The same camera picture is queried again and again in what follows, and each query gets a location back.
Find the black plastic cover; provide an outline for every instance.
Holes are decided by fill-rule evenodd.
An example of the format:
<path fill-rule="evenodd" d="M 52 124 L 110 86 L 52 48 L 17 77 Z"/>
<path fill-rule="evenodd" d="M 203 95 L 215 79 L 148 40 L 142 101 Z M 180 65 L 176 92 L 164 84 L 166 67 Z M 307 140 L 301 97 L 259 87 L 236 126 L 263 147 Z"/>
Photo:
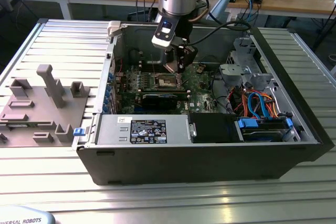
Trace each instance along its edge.
<path fill-rule="evenodd" d="M 197 136 L 193 143 L 238 143 L 235 115 L 222 113 L 190 113 L 189 123 L 195 124 Z"/>

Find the desk leg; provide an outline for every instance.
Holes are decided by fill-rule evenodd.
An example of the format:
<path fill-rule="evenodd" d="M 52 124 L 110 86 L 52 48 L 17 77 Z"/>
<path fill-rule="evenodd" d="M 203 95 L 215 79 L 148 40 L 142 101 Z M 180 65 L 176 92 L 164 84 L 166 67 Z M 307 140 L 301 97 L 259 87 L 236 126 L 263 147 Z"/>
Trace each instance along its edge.
<path fill-rule="evenodd" d="M 73 19 L 70 4 L 68 0 L 61 0 L 58 3 L 62 10 L 63 19 Z"/>

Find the blue connector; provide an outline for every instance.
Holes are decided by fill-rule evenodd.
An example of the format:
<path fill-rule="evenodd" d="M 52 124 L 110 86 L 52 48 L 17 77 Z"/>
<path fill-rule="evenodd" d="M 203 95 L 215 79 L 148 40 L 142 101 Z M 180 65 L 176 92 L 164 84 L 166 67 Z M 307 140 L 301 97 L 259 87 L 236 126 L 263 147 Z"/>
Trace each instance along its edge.
<path fill-rule="evenodd" d="M 73 136 L 85 136 L 85 129 L 75 128 L 73 131 Z"/>
<path fill-rule="evenodd" d="M 289 128 L 292 128 L 292 127 L 293 127 L 293 121 L 292 121 L 291 118 L 287 118 L 287 119 L 286 119 L 286 123 L 287 123 L 287 125 L 288 125 Z"/>
<path fill-rule="evenodd" d="M 257 128 L 258 122 L 253 118 L 241 118 L 238 121 L 239 128 Z"/>
<path fill-rule="evenodd" d="M 105 113 L 108 113 L 108 112 L 109 112 L 109 108 L 108 108 L 107 106 L 103 105 L 103 111 L 104 111 Z"/>
<path fill-rule="evenodd" d="M 109 103 L 109 98 L 108 97 L 104 97 L 104 101 L 103 101 L 104 104 L 108 104 Z"/>
<path fill-rule="evenodd" d="M 109 73 L 109 76 L 108 76 L 108 81 L 112 81 L 113 80 L 113 74 Z"/>

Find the blue latch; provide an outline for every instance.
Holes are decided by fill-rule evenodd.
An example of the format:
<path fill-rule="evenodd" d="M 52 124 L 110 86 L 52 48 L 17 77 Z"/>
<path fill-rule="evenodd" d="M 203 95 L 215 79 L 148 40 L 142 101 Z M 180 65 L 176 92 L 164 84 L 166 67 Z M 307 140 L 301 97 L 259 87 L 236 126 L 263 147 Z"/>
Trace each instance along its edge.
<path fill-rule="evenodd" d="M 85 129 L 75 128 L 73 131 L 73 136 L 85 136 Z"/>
<path fill-rule="evenodd" d="M 293 121 L 292 121 L 291 118 L 287 118 L 287 119 L 286 119 L 286 123 L 287 123 L 287 125 L 288 125 L 289 128 L 292 128 L 292 127 L 293 127 Z"/>
<path fill-rule="evenodd" d="M 239 128 L 257 128 L 258 122 L 253 118 L 241 118 L 238 121 Z"/>

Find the floor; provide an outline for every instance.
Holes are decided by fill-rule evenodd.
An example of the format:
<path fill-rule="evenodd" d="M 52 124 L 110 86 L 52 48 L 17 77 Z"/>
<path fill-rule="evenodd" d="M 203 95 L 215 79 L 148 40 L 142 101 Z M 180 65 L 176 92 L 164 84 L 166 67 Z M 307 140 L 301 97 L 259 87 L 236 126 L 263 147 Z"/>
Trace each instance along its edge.
<path fill-rule="evenodd" d="M 2 10 L 0 12 L 0 71 L 11 60 L 18 47 L 25 40 L 37 19 L 21 2 L 12 2 L 14 11 L 11 13 Z M 61 10 L 57 3 L 25 1 L 25 4 L 39 18 L 62 19 Z M 127 6 L 106 6 L 107 16 L 103 16 L 103 8 L 99 5 L 72 4 L 74 19 L 84 20 L 126 20 L 127 14 L 134 10 L 134 7 Z M 269 16 L 267 27 L 281 27 L 285 17 Z M 289 23 L 288 28 L 293 28 L 301 38 L 312 46 L 321 20 L 310 18 L 297 18 Z M 328 60 L 328 55 L 336 53 L 336 30 L 324 40 L 316 54 L 328 69 L 332 69 L 333 64 Z"/>

